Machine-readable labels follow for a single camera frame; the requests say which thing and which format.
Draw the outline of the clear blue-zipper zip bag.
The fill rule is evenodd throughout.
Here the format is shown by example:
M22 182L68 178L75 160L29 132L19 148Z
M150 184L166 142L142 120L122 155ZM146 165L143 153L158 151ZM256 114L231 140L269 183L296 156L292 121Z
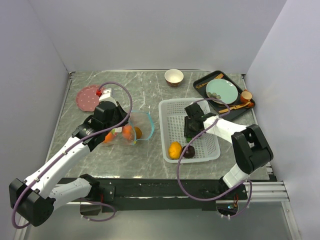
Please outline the clear blue-zipper zip bag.
M122 128L126 125L130 125L133 128L133 131L134 131L133 141L128 141L122 136ZM106 146L110 146L110 145L134 146L139 141L148 141L152 137L155 131L155 125L149 112L133 110L128 119L128 123L125 123L124 126L114 128L111 131L113 133L117 133L117 136L114 139L114 143L112 144L107 144L103 142L102 143ZM134 127L139 127L140 130L142 131L141 139L136 138Z

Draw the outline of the dark purple mangosteen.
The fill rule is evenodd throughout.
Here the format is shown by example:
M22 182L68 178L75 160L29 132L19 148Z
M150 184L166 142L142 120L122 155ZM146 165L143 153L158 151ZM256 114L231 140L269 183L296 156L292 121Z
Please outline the dark purple mangosteen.
M196 155L196 151L195 148L190 145L189 147L187 147L186 145L182 148L182 151L184 151L184 149L186 149L186 151L183 154L183 157L185 159L191 159Z

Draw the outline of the yellow orange persimmon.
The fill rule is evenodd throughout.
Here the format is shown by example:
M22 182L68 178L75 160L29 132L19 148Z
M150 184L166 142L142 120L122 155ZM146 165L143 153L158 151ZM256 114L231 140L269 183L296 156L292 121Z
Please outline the yellow orange persimmon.
M182 146L179 142L174 141L171 143L168 149L168 155L172 160L178 160L182 153Z

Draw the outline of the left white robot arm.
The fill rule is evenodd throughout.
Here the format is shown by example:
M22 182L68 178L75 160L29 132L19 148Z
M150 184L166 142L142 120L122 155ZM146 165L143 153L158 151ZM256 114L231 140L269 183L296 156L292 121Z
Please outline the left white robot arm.
M117 101L101 101L93 114L76 127L64 146L40 169L24 180L14 179L9 185L12 225L22 229L16 223L16 214L29 225L38 227L69 202L100 200L103 196L100 182L89 174L63 186L57 186L57 183L79 160L100 145L111 130L125 126L129 117L130 113L125 112Z

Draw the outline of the brown kiwi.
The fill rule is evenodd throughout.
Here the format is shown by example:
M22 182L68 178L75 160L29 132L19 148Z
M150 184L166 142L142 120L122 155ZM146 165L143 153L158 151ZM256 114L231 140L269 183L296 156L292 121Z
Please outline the brown kiwi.
M141 129L140 129L139 127L135 126L135 127L134 127L134 130L135 130L136 138L137 138L137 139L141 139L141 137L142 137L142 135L143 135Z

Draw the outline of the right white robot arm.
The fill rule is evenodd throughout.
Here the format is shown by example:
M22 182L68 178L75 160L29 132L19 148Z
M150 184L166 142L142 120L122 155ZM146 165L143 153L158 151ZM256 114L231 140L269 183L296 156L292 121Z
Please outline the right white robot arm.
M213 113L205 114L197 102L187 106L185 112L186 137L211 134L232 144L235 165L221 178L218 192L222 198L232 198L238 183L247 180L253 172L273 160L271 147L257 124L246 126Z

